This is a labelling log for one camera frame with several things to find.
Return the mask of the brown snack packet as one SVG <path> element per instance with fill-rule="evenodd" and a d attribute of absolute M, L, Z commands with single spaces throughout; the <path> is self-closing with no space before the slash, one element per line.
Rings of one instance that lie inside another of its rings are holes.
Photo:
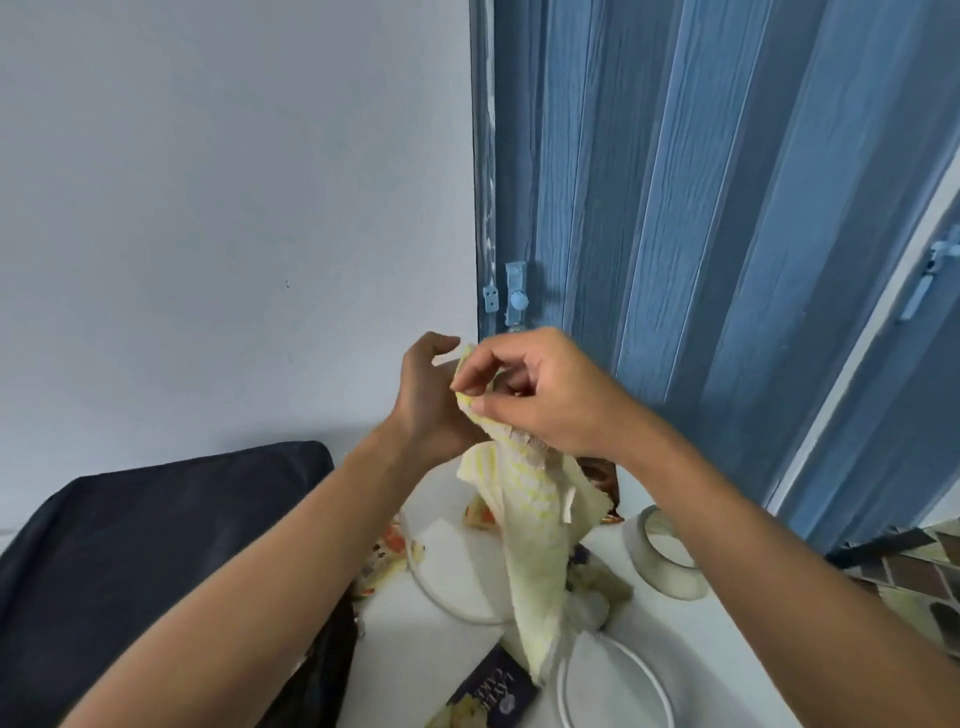
<path fill-rule="evenodd" d="M 601 520 L 602 525 L 622 523 L 624 518 L 618 513 L 620 491 L 616 464 L 597 457 L 578 457 L 577 462 L 590 484 L 609 500 L 606 515 Z"/>

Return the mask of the dark purple box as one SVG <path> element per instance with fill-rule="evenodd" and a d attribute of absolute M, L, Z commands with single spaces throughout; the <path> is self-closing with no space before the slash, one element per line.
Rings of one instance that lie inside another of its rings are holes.
<path fill-rule="evenodd" d="M 541 691 L 498 641 L 424 728 L 522 728 Z"/>

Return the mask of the person's right hand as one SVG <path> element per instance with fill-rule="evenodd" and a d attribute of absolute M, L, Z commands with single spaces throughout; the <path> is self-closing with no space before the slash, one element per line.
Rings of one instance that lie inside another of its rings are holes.
<path fill-rule="evenodd" d="M 451 389 L 534 398 L 534 426 L 512 428 L 570 455 L 623 465 L 632 435 L 654 431 L 658 418 L 634 400 L 558 328 L 486 338 L 462 359 Z"/>

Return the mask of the light blue door knob latch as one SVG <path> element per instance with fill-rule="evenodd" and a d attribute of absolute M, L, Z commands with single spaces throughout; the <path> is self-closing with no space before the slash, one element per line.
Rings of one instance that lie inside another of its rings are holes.
<path fill-rule="evenodd" d="M 505 264 L 507 305 L 505 327 L 508 332 L 526 329 L 525 315 L 530 306 L 527 293 L 527 262 L 513 261 Z"/>

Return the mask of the patterned tile mat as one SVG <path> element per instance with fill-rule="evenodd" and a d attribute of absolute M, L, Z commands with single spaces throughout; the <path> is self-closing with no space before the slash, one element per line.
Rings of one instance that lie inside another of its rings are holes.
<path fill-rule="evenodd" d="M 960 663 L 960 518 L 845 545 L 825 560 Z"/>

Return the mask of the person's left forearm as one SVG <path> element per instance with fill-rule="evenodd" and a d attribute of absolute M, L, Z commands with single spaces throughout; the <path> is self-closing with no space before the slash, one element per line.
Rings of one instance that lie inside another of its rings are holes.
<path fill-rule="evenodd" d="M 58 728 L 254 728 L 416 486 L 469 447 L 387 418 L 138 637 Z"/>

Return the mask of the orange patterned wrapper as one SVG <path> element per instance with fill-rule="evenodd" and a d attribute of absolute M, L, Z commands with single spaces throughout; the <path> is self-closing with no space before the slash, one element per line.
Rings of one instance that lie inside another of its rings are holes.
<path fill-rule="evenodd" d="M 421 564 L 425 555 L 425 547 L 409 537 L 403 518 L 395 516 L 352 583 L 353 601 L 370 599 L 393 577 L 407 572 L 411 564 Z"/>

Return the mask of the blue folding door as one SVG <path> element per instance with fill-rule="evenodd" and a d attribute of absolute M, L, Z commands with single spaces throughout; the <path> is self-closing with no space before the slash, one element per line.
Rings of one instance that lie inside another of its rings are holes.
<path fill-rule="evenodd" d="M 478 326 L 564 330 L 819 552 L 960 487 L 960 0 L 466 0 Z M 481 289 L 495 284 L 499 310 Z"/>

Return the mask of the white tape roll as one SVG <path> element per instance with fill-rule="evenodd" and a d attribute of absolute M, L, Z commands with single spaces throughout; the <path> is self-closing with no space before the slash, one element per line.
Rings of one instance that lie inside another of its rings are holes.
<path fill-rule="evenodd" d="M 634 571 L 659 594 L 673 601 L 701 601 L 711 592 L 707 578 L 656 504 L 625 521 L 621 536 Z"/>

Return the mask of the person's right forearm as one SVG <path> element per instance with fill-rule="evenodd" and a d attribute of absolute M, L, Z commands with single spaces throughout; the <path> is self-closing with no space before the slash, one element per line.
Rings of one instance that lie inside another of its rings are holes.
<path fill-rule="evenodd" d="M 641 483 L 803 728 L 960 728 L 960 667 L 661 420 L 599 437 Z"/>

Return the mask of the yellow white striped cloth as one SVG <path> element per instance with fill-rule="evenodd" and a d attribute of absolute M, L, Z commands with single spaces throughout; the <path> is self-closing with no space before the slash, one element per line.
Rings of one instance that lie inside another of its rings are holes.
<path fill-rule="evenodd" d="M 576 459 L 535 435 L 479 415 L 474 398 L 458 407 L 487 440 L 467 450 L 457 478 L 473 486 L 501 537 L 512 622 L 534 682 L 549 674 L 567 606 L 570 552 L 599 526 L 611 499 Z"/>

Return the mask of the person's left hand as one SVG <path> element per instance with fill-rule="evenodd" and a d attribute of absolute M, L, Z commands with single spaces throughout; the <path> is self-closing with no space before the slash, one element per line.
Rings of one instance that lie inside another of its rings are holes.
<path fill-rule="evenodd" d="M 417 341 L 403 355 L 390 418 L 400 424 L 415 459 L 431 470 L 487 442 L 488 437 L 461 410 L 451 389 L 458 364 L 455 368 L 419 367 Z"/>

